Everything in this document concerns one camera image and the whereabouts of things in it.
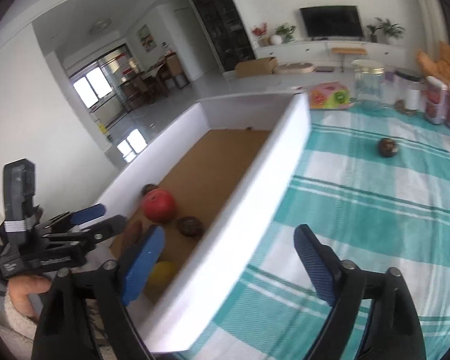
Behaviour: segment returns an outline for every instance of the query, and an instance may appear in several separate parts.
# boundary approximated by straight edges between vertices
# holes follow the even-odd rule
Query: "black bookshelf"
[[[192,0],[225,71],[238,62],[255,59],[233,0]]]

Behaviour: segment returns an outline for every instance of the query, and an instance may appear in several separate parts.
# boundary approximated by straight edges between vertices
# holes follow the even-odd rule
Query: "gold jar lid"
[[[384,74],[385,66],[380,62],[372,61],[370,59],[356,59],[352,61],[352,65],[356,71],[360,71],[365,74]]]

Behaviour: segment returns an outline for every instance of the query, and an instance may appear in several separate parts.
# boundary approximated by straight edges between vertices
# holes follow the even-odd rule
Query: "ceiling light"
[[[96,23],[96,25],[94,25],[90,29],[90,34],[95,35],[99,32],[102,32],[103,30],[108,28],[108,26],[110,26],[111,24],[112,24],[112,21],[110,19],[100,20],[99,22]]]

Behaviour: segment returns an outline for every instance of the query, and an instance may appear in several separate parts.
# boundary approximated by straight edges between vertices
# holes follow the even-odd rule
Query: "blue gripper pad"
[[[294,233],[295,250],[317,291],[317,296],[331,307],[336,302],[336,288],[341,278],[340,260],[333,250],[322,245],[307,225]]]
[[[91,220],[104,215],[105,206],[103,204],[96,204],[92,207],[74,212],[70,217],[70,223],[72,225],[81,225],[82,223],[90,222]]]
[[[138,298],[164,246],[163,228],[151,226],[138,244],[129,247],[122,255],[118,264],[122,279],[121,299],[124,306],[128,306]]]

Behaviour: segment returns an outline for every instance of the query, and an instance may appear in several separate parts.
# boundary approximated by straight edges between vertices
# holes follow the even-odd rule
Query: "lemon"
[[[170,261],[157,262],[151,269],[147,285],[156,289],[164,290],[170,284],[178,272],[176,264]]]

